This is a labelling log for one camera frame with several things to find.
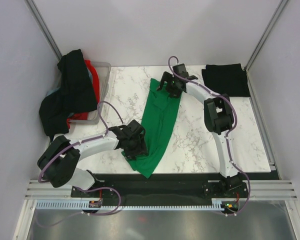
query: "plastic bin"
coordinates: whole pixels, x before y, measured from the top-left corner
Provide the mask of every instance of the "plastic bin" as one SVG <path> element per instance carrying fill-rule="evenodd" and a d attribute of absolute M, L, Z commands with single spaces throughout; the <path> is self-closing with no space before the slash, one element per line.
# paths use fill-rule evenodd
<path fill-rule="evenodd" d="M 107 62 L 97 62 L 97 61 L 91 61 L 91 65 L 94 66 L 98 77 L 99 77 L 99 84 L 100 84 L 100 101 L 105 100 L 105 97 L 109 90 L 109 76 L 110 76 L 110 70 L 111 65 Z M 97 124 L 99 122 L 100 118 L 98 115 L 98 111 L 91 111 L 88 114 L 87 120 L 76 120 L 76 119 L 70 119 L 69 122 L 71 123 L 80 123 L 80 124 Z"/>

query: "folded black cloth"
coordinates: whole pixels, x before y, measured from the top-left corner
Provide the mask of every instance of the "folded black cloth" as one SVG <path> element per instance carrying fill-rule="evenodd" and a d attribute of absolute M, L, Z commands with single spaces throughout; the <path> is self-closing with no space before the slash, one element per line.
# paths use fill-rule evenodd
<path fill-rule="evenodd" d="M 204 84 L 219 94 L 229 97 L 250 97 L 247 72 L 241 64 L 206 65 L 202 69 Z"/>
<path fill-rule="evenodd" d="M 98 104 L 80 49 L 64 55 L 57 67 L 61 71 L 60 89 L 46 96 L 39 109 L 44 133 L 49 137 L 69 132 L 70 113 L 91 112 Z"/>

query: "white marble surface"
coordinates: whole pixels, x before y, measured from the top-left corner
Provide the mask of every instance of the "white marble surface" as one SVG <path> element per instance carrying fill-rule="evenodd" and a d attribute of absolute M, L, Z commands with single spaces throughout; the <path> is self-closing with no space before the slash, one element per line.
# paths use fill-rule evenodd
<path fill-rule="evenodd" d="M 201 78 L 203 66 L 187 66 L 190 75 Z M 125 124 L 132 119 L 141 122 L 149 93 L 150 79 L 161 79 L 167 66 L 113 67 L 109 79 L 106 101 L 113 104 Z M 238 126 L 232 133 L 233 157 L 245 172 L 270 172 L 266 152 L 257 127 L 250 99 L 232 97 L 237 112 Z M 104 105 L 102 116 L 109 127 L 120 125 L 115 111 Z M 72 123 L 67 138 L 82 138 L 105 130 L 101 121 L 97 125 Z M 121 150 L 101 152 L 78 163 L 81 169 L 93 173 L 133 174 Z M 154 173 L 216 173 L 219 158 L 214 139 L 204 124 L 203 105 L 194 97 L 183 94 L 180 107 L 165 154 Z"/>

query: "white wall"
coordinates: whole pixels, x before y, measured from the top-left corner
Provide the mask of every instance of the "white wall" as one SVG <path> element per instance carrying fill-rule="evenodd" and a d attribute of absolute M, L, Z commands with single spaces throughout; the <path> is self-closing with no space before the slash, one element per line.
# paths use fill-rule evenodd
<path fill-rule="evenodd" d="M 280 0 L 33 0 L 62 54 L 113 66 L 245 65 Z"/>
<path fill-rule="evenodd" d="M 249 75 L 278 168 L 300 200 L 300 0 L 287 5 Z"/>
<path fill-rule="evenodd" d="M 47 138 L 39 107 L 57 59 L 23 0 L 0 0 L 0 240 L 10 240 Z"/>

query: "red cloth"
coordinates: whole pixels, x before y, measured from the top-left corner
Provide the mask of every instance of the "red cloth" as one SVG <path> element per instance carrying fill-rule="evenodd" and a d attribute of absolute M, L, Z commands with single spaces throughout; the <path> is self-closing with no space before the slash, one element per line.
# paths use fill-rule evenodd
<path fill-rule="evenodd" d="M 96 102 L 99 103 L 100 101 L 100 82 L 99 82 L 99 76 L 94 68 L 94 66 L 91 65 L 90 60 L 84 60 L 86 67 L 89 69 L 89 71 L 92 74 L 92 86 L 94 90 L 94 94 L 96 96 Z"/>
<path fill-rule="evenodd" d="M 94 68 L 94 66 L 91 65 L 90 60 L 84 60 L 86 67 L 89 69 L 89 71 L 92 74 L 92 87 L 94 90 L 94 94 L 96 97 L 96 102 L 99 103 L 100 100 L 100 82 L 99 82 L 99 76 Z M 67 119 L 67 124 L 68 128 L 70 128 L 69 124 L 69 119 L 74 119 L 74 120 L 87 120 L 88 119 L 88 112 L 83 112 L 83 113 L 75 113 L 73 116 Z"/>

